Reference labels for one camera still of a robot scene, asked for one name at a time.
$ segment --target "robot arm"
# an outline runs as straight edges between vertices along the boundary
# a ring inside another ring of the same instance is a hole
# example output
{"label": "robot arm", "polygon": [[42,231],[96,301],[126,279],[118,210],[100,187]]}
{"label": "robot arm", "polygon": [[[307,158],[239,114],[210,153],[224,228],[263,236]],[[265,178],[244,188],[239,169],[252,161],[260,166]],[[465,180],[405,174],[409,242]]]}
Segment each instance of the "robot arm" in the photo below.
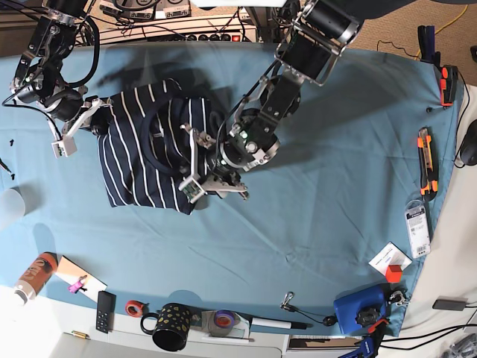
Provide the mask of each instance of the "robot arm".
{"label": "robot arm", "polygon": [[[92,114],[104,105],[97,98],[83,100],[87,93],[85,84],[94,75],[99,58],[99,30],[92,18],[84,13],[86,3],[87,0],[47,0],[43,3],[45,14],[40,17],[28,48],[20,58],[10,85],[13,94],[4,101],[4,105],[11,99],[22,104],[36,102],[38,109],[50,119],[56,157],[68,157],[76,152],[73,135],[80,128],[91,129]],[[92,68],[81,81],[68,83],[60,74],[63,60],[75,47],[76,36],[83,26],[89,26],[95,38]],[[55,119],[65,122],[61,133]]]}
{"label": "robot arm", "polygon": [[[318,86],[326,83],[336,61],[356,38],[362,22],[324,0],[309,1],[292,21],[289,43],[284,40],[277,48],[275,62],[258,84],[240,101],[231,113],[233,123],[226,136],[224,122],[219,128],[215,145],[209,148],[209,175],[199,178],[197,167],[180,185],[194,203],[207,192],[224,196],[240,192],[248,197],[247,187],[240,181],[239,171],[262,166],[275,157],[280,147],[275,130],[279,122],[293,114],[300,104],[300,88],[305,81]],[[283,66],[281,75],[278,67]],[[267,77],[273,69],[271,78]],[[260,108],[246,108],[259,102]]]}

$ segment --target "clamp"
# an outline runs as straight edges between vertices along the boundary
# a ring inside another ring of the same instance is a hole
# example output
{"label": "clamp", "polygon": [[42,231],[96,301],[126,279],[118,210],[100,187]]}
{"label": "clamp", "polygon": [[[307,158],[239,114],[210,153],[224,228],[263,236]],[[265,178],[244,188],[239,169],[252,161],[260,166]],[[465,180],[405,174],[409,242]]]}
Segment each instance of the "clamp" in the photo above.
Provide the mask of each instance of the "clamp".
{"label": "clamp", "polygon": [[391,296],[389,296],[388,304],[396,304],[398,307],[408,306],[409,300],[401,291],[394,291]]}
{"label": "clamp", "polygon": [[339,358],[375,358],[378,356],[379,346],[385,336],[386,326],[389,321],[381,318],[368,328],[370,334],[359,342],[359,347],[353,352],[340,356]]}

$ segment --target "wire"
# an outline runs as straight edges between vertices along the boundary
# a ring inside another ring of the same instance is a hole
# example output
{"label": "wire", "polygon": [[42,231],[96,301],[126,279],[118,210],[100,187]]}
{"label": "wire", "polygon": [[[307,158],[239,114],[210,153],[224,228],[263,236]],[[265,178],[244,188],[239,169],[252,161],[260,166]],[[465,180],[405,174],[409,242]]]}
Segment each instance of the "wire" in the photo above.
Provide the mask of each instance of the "wire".
{"label": "wire", "polygon": [[95,40],[95,47],[93,51],[93,59],[92,59],[92,65],[91,69],[89,70],[89,73],[86,75],[85,78],[83,78],[80,81],[73,82],[69,84],[71,88],[78,88],[86,84],[89,80],[91,80],[92,76],[96,73],[96,70],[98,69],[98,63],[99,63],[99,52],[100,52],[100,33],[98,26],[96,23],[93,21],[91,16],[85,16],[85,21],[88,23],[88,25],[91,27],[94,40]]}
{"label": "wire", "polygon": [[441,330],[436,330],[435,332],[432,332],[432,333],[427,333],[427,334],[424,334],[422,336],[415,336],[415,337],[405,337],[405,338],[395,338],[395,339],[383,339],[382,342],[400,342],[400,341],[407,341],[407,340],[411,340],[411,339],[422,339],[422,338],[426,338],[426,337],[429,337],[429,336],[433,336],[435,334],[438,334],[438,333],[442,333],[442,332],[445,332],[445,331],[449,331],[449,332],[446,332],[444,334],[441,334],[440,336],[437,336],[427,342],[423,342],[423,343],[420,343],[419,345],[415,345],[414,347],[408,347],[408,348],[401,348],[401,347],[389,347],[387,345],[381,345],[380,347],[381,348],[387,348],[387,349],[395,349],[395,350],[398,350],[398,351],[412,351],[414,349],[417,349],[417,348],[420,348],[420,347],[423,347],[424,345],[428,345],[429,343],[432,343],[434,341],[437,341],[438,339],[442,338],[442,337],[445,337],[451,333],[454,333],[455,331],[457,330],[460,330],[462,328],[465,328],[465,327],[477,327],[477,324],[469,324],[467,321],[466,324],[460,324],[460,325],[457,325],[457,326],[452,326],[452,327],[447,327],[447,328],[443,328]]}
{"label": "wire", "polygon": [[[439,28],[436,32],[434,32],[434,35],[437,35],[439,34],[444,28],[448,28],[450,25],[452,25],[454,22],[456,22],[457,20],[459,20],[464,14],[465,12],[467,11],[467,9],[469,8],[469,5],[465,5],[464,9],[462,10],[461,13],[459,13],[454,19],[450,20],[449,22],[447,22],[444,26],[442,26],[441,28]],[[416,56],[415,57],[419,57],[420,56],[420,49],[419,51],[416,53]]]}
{"label": "wire", "polygon": [[42,15],[45,13],[45,8],[44,7],[29,7],[27,5],[22,4],[21,2],[17,2],[17,1],[14,1],[14,0],[2,0],[2,3],[3,3],[3,1],[8,1],[8,2],[11,2],[11,3],[17,4],[21,7],[23,7],[24,9],[29,9],[31,11],[34,11],[35,13],[40,13]]}
{"label": "wire", "polygon": [[11,6],[9,4],[5,4],[4,2],[1,2],[0,4],[2,4],[3,6],[9,7],[10,9],[15,10],[18,13],[21,13],[21,14],[25,15],[26,17],[28,17],[29,19],[32,19],[33,21],[38,22],[40,20],[36,16],[30,15],[29,13],[24,13],[23,11],[21,11],[20,9],[17,9],[14,6]]}
{"label": "wire", "polygon": [[[465,90],[467,92],[467,104],[464,108],[464,110],[462,111],[461,113],[461,118],[459,118],[458,122],[457,122],[457,128],[455,129],[455,141],[457,142],[457,134],[459,132],[459,128],[461,126],[461,122],[462,122],[462,118],[464,117],[464,114],[465,114],[465,111],[467,110],[467,108],[469,107],[469,103],[470,103],[470,93],[469,93],[469,89],[467,88],[467,84],[465,82],[465,79],[464,79],[464,76],[462,75],[462,72],[459,71],[459,75],[461,76],[462,78],[462,82],[464,82],[464,87],[465,87]],[[455,164],[455,161],[457,160],[457,157],[459,155],[459,152],[461,151],[462,149],[462,145],[464,144],[464,140],[462,140],[461,142],[461,145],[459,146],[459,149],[455,152],[455,157],[454,157],[454,166],[458,169],[462,169],[465,167],[465,164],[462,165],[462,166],[458,166],[457,164]]]}
{"label": "wire", "polygon": [[245,40],[247,40],[249,43],[251,43],[250,39],[245,35],[245,26],[244,26],[243,21],[240,19],[240,10],[241,10],[241,8],[238,7],[237,8],[237,11],[238,11],[237,19],[238,19],[238,22],[240,22],[241,31],[242,31],[241,41],[244,42]]}
{"label": "wire", "polygon": [[156,0],[152,4],[145,5],[145,6],[140,6],[140,7],[125,7],[125,6],[122,6],[122,5],[118,4],[118,0],[113,0],[113,4],[119,10],[123,10],[123,11],[144,11],[144,10],[150,9],[151,7],[156,6],[157,4],[159,4],[160,1],[161,0]]}
{"label": "wire", "polygon": [[323,321],[317,321],[316,319],[314,319],[314,318],[310,317],[309,315],[306,315],[305,313],[303,313],[303,312],[302,312],[302,311],[300,311],[300,310],[296,310],[295,312],[296,312],[296,313],[299,313],[299,314],[301,314],[301,315],[304,315],[304,316],[305,316],[305,317],[307,317],[308,319],[311,319],[313,322],[316,322],[316,323],[322,324],[322,325],[324,326],[324,323],[323,323]]}
{"label": "wire", "polygon": [[46,112],[43,112],[42,110],[38,109],[38,108],[35,108],[35,107],[31,107],[31,106],[25,106],[25,105],[22,105],[22,104],[4,104],[2,103],[1,104],[3,107],[12,107],[12,108],[25,108],[26,110],[34,110],[35,112],[39,112],[41,114],[43,114],[45,117],[46,117],[46,120],[50,122],[50,124],[52,125],[54,131],[56,132],[56,138],[57,140],[61,140],[62,136],[61,136],[61,132],[58,130],[58,127],[56,125],[56,123],[54,122],[54,120],[50,117],[49,114],[47,114]]}
{"label": "wire", "polygon": [[[95,20],[105,22],[107,24],[114,25],[114,26],[118,27],[119,30],[121,30],[121,33],[123,35],[125,35],[127,31],[132,31],[136,28],[141,28],[141,29],[143,29],[143,28],[160,28],[162,30],[169,31],[169,32],[171,32],[171,33],[173,33],[177,36],[183,37],[184,39],[186,39],[188,41],[191,40],[187,36],[185,36],[183,34],[180,34],[180,33],[176,32],[174,30],[171,30],[170,28],[166,28],[164,26],[161,26],[161,25],[152,25],[152,24],[149,24],[149,25],[134,25],[134,22],[131,22],[131,25],[130,25],[130,23],[125,23],[125,22],[122,22],[122,21],[118,21],[118,22],[114,23],[114,22],[109,22],[107,20],[100,19],[100,18],[95,17],[95,16],[91,16],[91,15],[89,17],[92,17]],[[111,32],[111,31],[116,31],[116,30],[115,29],[105,30],[105,31],[102,31],[100,34],[106,34],[106,33]]]}
{"label": "wire", "polygon": [[413,56],[412,54],[409,54],[405,48],[403,47],[399,47],[399,46],[396,46],[394,45],[394,43],[392,41],[383,41],[383,40],[379,40],[377,45],[376,45],[376,51],[379,51],[379,44],[380,43],[384,43],[384,44],[391,44],[395,49],[398,49],[398,50],[403,50],[405,54],[407,54],[409,57],[413,57],[413,58],[416,58],[417,56]]}
{"label": "wire", "polygon": [[394,350],[396,350],[396,351],[412,351],[412,350],[414,350],[414,349],[421,348],[421,347],[423,347],[424,345],[428,345],[429,343],[433,343],[433,342],[437,341],[438,339],[449,335],[450,333],[454,333],[454,332],[457,331],[457,330],[460,330],[460,328],[456,328],[456,329],[454,329],[454,330],[451,330],[451,331],[449,331],[449,332],[446,332],[446,333],[444,333],[444,334],[441,334],[440,336],[437,336],[437,337],[435,337],[435,338],[433,338],[433,339],[431,339],[431,340],[429,340],[429,341],[427,341],[427,342],[421,343],[420,345],[415,345],[414,347],[401,348],[401,347],[389,347],[389,346],[387,346],[387,345],[380,345],[379,347],[380,347],[380,348],[387,348],[387,349],[394,349]]}

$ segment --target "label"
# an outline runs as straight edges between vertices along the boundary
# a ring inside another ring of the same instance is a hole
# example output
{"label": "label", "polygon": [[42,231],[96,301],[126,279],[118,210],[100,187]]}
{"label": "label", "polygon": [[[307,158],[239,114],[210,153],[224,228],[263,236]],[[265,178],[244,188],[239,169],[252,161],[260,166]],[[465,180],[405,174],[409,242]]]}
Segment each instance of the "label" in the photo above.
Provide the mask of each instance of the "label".
{"label": "label", "polygon": [[412,257],[418,258],[431,252],[429,228],[427,226],[426,209],[424,206],[415,207],[405,212],[408,226],[409,243]]}

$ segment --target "black mouse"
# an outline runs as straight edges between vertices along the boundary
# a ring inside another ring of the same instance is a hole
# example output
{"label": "black mouse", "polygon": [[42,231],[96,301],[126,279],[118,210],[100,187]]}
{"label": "black mouse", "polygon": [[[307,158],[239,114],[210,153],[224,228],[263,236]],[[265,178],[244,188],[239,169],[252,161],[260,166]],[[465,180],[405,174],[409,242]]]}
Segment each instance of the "black mouse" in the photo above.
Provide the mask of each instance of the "black mouse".
{"label": "black mouse", "polygon": [[470,123],[461,145],[461,160],[466,166],[477,164],[477,119]]}

